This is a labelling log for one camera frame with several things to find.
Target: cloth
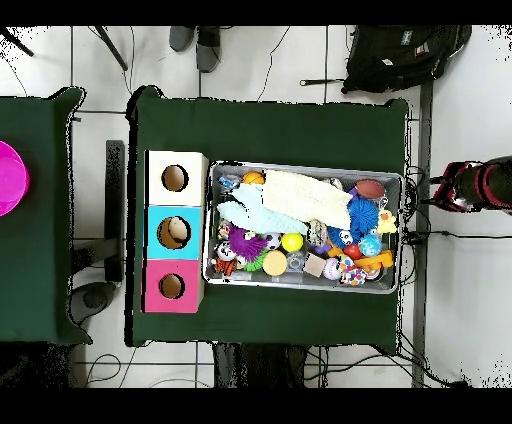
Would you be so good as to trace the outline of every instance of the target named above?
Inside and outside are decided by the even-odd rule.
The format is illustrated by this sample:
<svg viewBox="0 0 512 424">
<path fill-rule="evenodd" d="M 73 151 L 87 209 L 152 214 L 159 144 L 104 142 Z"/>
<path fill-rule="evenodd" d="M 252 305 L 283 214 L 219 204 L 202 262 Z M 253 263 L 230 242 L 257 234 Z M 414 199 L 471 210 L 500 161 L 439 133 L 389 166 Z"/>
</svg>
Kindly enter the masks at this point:
<svg viewBox="0 0 512 424">
<path fill-rule="evenodd" d="M 261 184 L 240 184 L 231 194 L 239 202 L 224 202 L 217 205 L 220 216 L 237 227 L 252 230 L 257 234 L 300 233 L 306 234 L 308 227 L 303 222 L 262 205 Z"/>
<path fill-rule="evenodd" d="M 293 172 L 268 170 L 263 185 L 263 206 L 309 222 L 350 230 L 347 204 L 352 195 L 329 183 Z"/>
</svg>

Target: pink box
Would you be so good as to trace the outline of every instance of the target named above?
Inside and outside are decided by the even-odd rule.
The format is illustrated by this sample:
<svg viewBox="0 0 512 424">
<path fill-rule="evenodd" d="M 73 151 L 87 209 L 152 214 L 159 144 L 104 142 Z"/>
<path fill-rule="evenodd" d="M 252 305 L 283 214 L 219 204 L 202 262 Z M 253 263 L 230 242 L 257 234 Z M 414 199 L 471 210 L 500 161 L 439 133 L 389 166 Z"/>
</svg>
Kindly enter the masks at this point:
<svg viewBox="0 0 512 424">
<path fill-rule="evenodd" d="M 146 277 L 145 281 L 142 281 L 144 293 L 142 312 L 196 313 L 204 293 L 200 266 L 199 260 L 147 260 L 146 269 L 142 269 L 142 278 L 144 279 L 144 275 Z M 176 275 L 181 280 L 181 291 L 177 298 L 165 297 L 160 291 L 160 282 L 170 274 Z"/>
</svg>

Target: orange ball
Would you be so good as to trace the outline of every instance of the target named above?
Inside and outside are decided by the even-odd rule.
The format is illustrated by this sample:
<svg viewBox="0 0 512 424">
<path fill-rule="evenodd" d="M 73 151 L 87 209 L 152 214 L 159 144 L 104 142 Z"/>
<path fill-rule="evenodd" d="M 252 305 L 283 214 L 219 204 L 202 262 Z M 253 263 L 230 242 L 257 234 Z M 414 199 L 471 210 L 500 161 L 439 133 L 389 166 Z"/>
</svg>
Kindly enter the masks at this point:
<svg viewBox="0 0 512 424">
<path fill-rule="evenodd" d="M 245 184 L 263 184 L 265 177 L 256 171 L 250 171 L 244 175 L 242 182 Z"/>
</svg>

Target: gray shoe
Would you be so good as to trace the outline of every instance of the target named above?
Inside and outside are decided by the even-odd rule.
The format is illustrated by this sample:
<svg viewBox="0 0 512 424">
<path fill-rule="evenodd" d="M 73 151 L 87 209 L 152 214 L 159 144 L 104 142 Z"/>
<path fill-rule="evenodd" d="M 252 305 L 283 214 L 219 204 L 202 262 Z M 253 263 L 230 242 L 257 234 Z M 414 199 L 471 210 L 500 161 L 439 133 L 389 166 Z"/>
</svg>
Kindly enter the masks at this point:
<svg viewBox="0 0 512 424">
<path fill-rule="evenodd" d="M 200 72 L 212 72 L 220 63 L 220 28 L 200 26 L 198 29 L 196 62 Z"/>
<path fill-rule="evenodd" d="M 169 31 L 169 45 L 175 52 L 186 50 L 194 39 L 195 26 L 172 26 Z"/>
</svg>

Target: football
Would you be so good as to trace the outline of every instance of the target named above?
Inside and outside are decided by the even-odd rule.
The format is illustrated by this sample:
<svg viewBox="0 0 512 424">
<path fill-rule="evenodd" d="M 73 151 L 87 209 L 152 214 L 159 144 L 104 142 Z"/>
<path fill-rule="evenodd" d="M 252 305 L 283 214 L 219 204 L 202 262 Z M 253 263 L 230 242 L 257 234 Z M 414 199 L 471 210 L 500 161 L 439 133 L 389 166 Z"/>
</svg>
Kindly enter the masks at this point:
<svg viewBox="0 0 512 424">
<path fill-rule="evenodd" d="M 356 183 L 357 194 L 366 199 L 378 199 L 384 196 L 386 189 L 375 180 L 360 180 Z"/>
</svg>

